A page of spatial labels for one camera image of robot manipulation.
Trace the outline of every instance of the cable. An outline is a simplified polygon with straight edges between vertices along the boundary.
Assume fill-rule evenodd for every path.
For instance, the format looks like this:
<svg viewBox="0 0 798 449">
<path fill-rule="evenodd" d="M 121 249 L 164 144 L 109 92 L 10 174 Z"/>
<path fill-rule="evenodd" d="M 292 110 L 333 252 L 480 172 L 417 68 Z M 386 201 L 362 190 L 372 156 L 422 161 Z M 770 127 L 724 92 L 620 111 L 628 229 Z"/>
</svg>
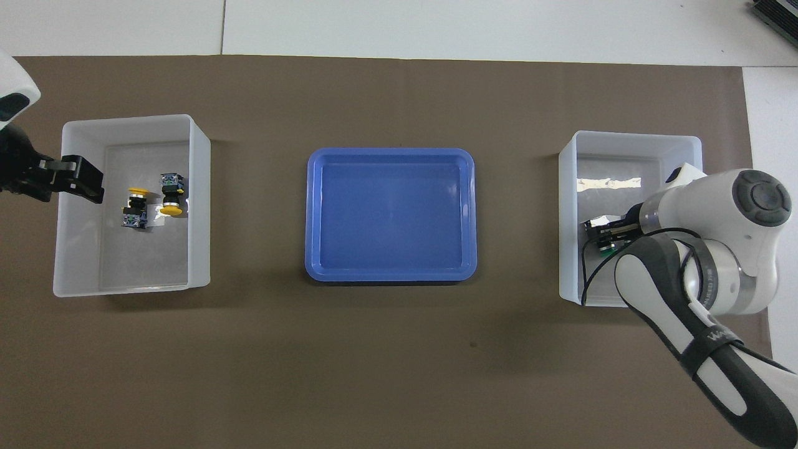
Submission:
<svg viewBox="0 0 798 449">
<path fill-rule="evenodd" d="M 581 305 L 585 305 L 587 303 L 587 289 L 591 286 L 591 282 L 593 282 L 593 279 L 596 277 L 597 274 L 599 274 L 599 270 L 602 269 L 604 267 L 604 265 L 609 263 L 610 260 L 615 258 L 618 254 L 622 253 L 626 248 L 629 247 L 629 245 L 631 245 L 635 241 L 637 241 L 638 238 L 653 236 L 653 235 L 656 235 L 656 234 L 661 234 L 663 232 L 683 232 L 683 233 L 689 234 L 690 236 L 693 236 L 693 237 L 695 237 L 697 239 L 701 238 L 701 236 L 699 236 L 696 232 L 691 231 L 691 230 L 689 230 L 687 228 L 662 228 L 662 229 L 657 229 L 656 231 L 648 232 L 648 233 L 643 234 L 643 235 L 635 238 L 634 240 L 631 240 L 628 243 L 624 244 L 618 251 L 613 252 L 606 259 L 602 260 L 601 263 L 598 264 L 598 266 L 593 270 L 593 272 L 591 273 L 591 276 L 589 278 L 585 279 L 585 275 L 587 274 L 587 269 L 585 267 L 585 256 L 584 256 L 585 255 L 585 248 L 591 242 L 591 240 L 595 240 L 595 239 L 590 239 L 590 240 L 586 241 L 585 244 L 582 246 L 582 269 L 583 269 L 582 270 L 582 277 L 583 277 L 584 286 L 582 288 L 582 298 L 580 300 L 580 304 Z"/>
</svg>

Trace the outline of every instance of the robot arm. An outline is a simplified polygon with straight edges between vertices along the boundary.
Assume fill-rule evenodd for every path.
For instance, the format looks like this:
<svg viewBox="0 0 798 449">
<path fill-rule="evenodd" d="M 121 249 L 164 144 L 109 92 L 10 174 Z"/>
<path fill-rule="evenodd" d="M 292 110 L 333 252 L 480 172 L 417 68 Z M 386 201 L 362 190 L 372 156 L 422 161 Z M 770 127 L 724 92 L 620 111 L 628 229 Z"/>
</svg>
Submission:
<svg viewBox="0 0 798 449">
<path fill-rule="evenodd" d="M 11 124 L 41 96 L 28 73 L 0 50 L 0 191 L 49 201 L 52 192 L 67 192 L 101 203 L 103 173 L 81 156 L 60 161 L 38 153 L 19 127 Z"/>
<path fill-rule="evenodd" d="M 618 292 L 715 408 L 763 447 L 798 447 L 798 375 L 747 349 L 710 313 L 758 312 L 776 289 L 775 246 L 790 199 L 756 170 L 690 166 L 642 204 L 643 236 L 620 255 Z"/>
</svg>

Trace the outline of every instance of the brown table surface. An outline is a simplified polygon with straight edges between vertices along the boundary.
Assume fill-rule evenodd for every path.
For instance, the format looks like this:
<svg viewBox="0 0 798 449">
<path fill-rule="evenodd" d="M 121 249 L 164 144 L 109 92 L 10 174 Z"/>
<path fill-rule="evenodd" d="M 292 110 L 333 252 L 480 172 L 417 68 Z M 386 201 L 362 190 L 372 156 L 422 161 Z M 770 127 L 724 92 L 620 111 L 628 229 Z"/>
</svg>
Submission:
<svg viewBox="0 0 798 449">
<path fill-rule="evenodd" d="M 558 296 L 557 154 L 579 129 L 694 135 L 749 167 L 731 67 L 287 57 L 20 58 L 17 121 L 188 113 L 212 141 L 211 283 L 59 299 L 56 202 L 0 194 L 3 447 L 749 447 L 624 309 Z M 305 274 L 324 146 L 459 147 L 479 267 L 458 285 Z M 764 314 L 725 321 L 769 354 Z"/>
</svg>

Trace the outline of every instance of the white tile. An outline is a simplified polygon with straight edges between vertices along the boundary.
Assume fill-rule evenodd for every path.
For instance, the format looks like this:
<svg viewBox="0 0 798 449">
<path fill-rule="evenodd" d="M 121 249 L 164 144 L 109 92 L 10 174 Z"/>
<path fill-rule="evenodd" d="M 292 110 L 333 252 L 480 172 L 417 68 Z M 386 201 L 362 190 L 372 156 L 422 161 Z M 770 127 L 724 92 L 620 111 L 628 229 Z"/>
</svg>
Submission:
<svg viewBox="0 0 798 449">
<path fill-rule="evenodd" d="M 5 0 L 0 48 L 13 56 L 218 54 L 224 0 Z"/>
<path fill-rule="evenodd" d="M 729 0 L 227 0 L 225 54 L 796 66 Z"/>
<path fill-rule="evenodd" d="M 772 174 L 798 201 L 798 68 L 743 69 L 753 167 Z M 781 233 L 779 290 L 768 308 L 773 357 L 798 369 L 798 220 Z"/>
</svg>

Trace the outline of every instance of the yellow cap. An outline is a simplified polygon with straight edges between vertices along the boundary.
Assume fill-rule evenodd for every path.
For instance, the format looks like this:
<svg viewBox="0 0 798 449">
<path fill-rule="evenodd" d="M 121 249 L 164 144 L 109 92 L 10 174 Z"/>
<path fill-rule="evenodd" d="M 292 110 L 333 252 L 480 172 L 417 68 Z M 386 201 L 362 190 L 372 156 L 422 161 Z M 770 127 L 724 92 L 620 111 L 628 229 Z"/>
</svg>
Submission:
<svg viewBox="0 0 798 449">
<path fill-rule="evenodd" d="M 175 215 L 180 215 L 181 213 L 183 213 L 183 209 L 181 209 L 181 208 L 179 208 L 177 206 L 164 206 L 164 207 L 160 208 L 160 212 L 165 214 L 165 215 L 175 216 Z"/>
</svg>

